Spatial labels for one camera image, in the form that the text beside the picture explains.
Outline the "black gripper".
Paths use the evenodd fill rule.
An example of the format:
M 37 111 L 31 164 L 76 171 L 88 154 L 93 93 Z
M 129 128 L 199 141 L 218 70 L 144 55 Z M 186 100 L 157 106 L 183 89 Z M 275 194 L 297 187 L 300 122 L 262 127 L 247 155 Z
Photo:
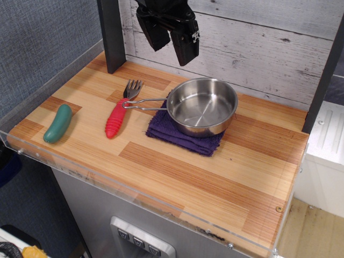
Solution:
M 180 66 L 199 55 L 199 27 L 188 1 L 137 1 L 137 19 L 153 50 L 159 51 L 170 42 Z M 181 26 L 183 30 L 174 30 Z

